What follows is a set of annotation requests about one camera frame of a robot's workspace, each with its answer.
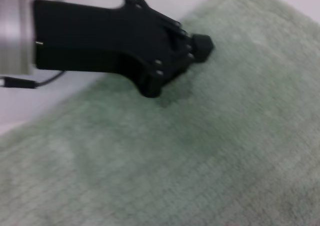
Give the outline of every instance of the white surface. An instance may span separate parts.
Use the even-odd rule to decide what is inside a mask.
[[[67,0],[71,3],[118,7],[123,0]],[[203,0],[146,0],[157,11],[180,19]],[[284,0],[320,22],[320,0]],[[56,72],[36,71],[31,78],[41,81]],[[43,114],[53,105],[83,89],[101,77],[98,73],[67,73],[58,81],[38,90],[0,89],[0,134],[20,126]]]

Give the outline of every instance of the green towel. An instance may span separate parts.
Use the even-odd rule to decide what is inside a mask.
[[[108,75],[2,138],[3,226],[320,225],[320,27],[209,0],[217,51],[147,99]]]

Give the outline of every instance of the bolt head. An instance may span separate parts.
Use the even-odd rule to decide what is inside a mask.
[[[163,76],[164,75],[164,72],[163,71],[160,71],[160,70],[157,70],[156,73],[160,76]]]
[[[155,60],[154,61],[156,64],[158,64],[158,65],[162,65],[162,61],[160,61],[160,60]]]
[[[193,54],[191,54],[191,53],[188,54],[188,57],[191,58],[191,59],[195,58],[195,56]]]

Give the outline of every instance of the wire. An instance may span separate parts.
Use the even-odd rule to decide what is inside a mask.
[[[62,75],[64,75],[66,71],[61,71],[58,74],[56,74],[54,77],[44,81],[44,82],[35,82],[31,80],[25,80],[25,79],[19,79],[19,78],[13,78],[13,77],[1,77],[0,78],[0,87],[6,87],[6,88],[29,88],[29,89],[36,89],[37,87],[45,86]]]
[[[61,72],[59,72],[58,74],[56,74],[54,77],[52,77],[52,78],[50,78],[50,79],[48,79],[48,80],[46,80],[46,81],[44,81],[44,82],[38,82],[38,83],[36,84],[36,86],[37,86],[37,87],[45,86],[45,85],[47,85],[47,84],[55,81],[55,80],[58,79],[59,77],[63,76],[65,73],[66,73],[66,71],[61,71]]]

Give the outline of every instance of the metal cylinder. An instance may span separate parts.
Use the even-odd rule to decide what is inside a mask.
[[[0,74],[29,74],[33,63],[30,0],[0,0]]]

